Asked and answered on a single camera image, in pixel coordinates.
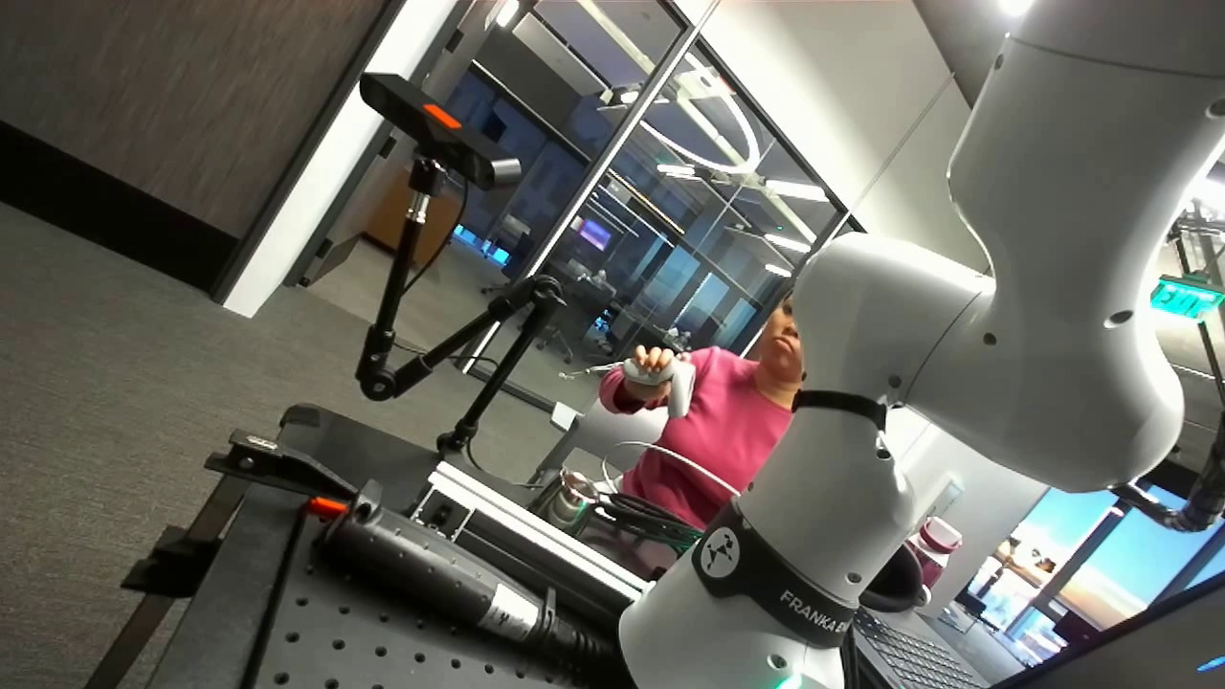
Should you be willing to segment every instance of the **pink shirt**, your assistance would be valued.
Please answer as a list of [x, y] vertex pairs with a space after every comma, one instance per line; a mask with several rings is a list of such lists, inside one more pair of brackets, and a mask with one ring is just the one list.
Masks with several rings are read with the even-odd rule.
[[[691, 354], [693, 398], [688, 414], [668, 421], [655, 441], [744, 492], [791, 422], [783, 408], [757, 390], [757, 362], [712, 347]], [[620, 368], [600, 383], [600, 401], [612, 412], [635, 413], [644, 407], [631, 397]], [[622, 490], [659, 505], [698, 528], [706, 528], [731, 495], [688, 465], [657, 450], [642, 454], [626, 472]]]

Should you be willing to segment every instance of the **woman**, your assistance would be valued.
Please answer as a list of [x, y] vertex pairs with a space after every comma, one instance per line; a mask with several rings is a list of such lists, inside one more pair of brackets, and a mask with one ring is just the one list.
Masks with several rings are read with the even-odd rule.
[[[745, 490], [786, 432], [791, 400], [804, 380], [804, 351], [791, 316], [791, 297], [774, 309], [757, 342], [757, 362], [710, 347], [680, 354], [696, 368], [688, 414], [668, 421], [655, 443], [701, 465], [737, 490]], [[639, 367], [658, 370], [675, 354], [639, 346]], [[670, 383], [642, 385], [614, 369], [600, 383], [600, 401], [614, 413], [632, 414], [666, 403]], [[648, 449], [626, 472], [621, 490], [664, 508], [697, 528], [706, 528], [730, 498], [728, 490], [692, 467]]]

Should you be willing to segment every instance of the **keyboard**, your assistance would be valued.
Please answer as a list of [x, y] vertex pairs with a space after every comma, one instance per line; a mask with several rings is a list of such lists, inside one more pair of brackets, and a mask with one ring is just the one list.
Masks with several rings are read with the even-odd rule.
[[855, 629], [908, 689], [986, 689], [940, 644], [893, 629], [862, 608]]

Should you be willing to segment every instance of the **monitor screen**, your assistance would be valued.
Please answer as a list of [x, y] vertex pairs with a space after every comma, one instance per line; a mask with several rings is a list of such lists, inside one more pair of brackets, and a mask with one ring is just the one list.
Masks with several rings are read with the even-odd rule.
[[583, 227], [578, 229], [578, 235], [589, 242], [600, 251], [608, 249], [612, 233], [604, 229], [595, 221], [583, 221]]

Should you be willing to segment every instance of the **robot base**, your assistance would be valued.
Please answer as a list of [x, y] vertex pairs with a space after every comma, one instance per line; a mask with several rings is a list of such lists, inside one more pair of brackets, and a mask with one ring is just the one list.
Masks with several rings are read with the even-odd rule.
[[712, 598], [688, 557], [621, 615], [619, 633], [630, 673], [644, 689], [844, 685], [838, 649], [795, 640], [746, 597]]

